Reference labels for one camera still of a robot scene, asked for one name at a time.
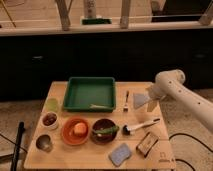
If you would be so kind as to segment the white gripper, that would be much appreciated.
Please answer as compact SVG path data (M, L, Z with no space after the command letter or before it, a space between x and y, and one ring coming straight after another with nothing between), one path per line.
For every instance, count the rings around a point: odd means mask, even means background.
M157 101L163 99L166 93L157 84L153 84L147 88L147 95L149 97L147 111L152 112L157 106Z

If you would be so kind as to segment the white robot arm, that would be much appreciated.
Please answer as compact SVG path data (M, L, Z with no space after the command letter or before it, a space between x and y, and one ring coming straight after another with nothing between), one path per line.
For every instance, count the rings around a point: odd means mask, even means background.
M161 99L170 95L186 106L213 133L213 103L186 88L183 85L185 79L184 72L179 69L159 72L155 82L148 88L148 96Z

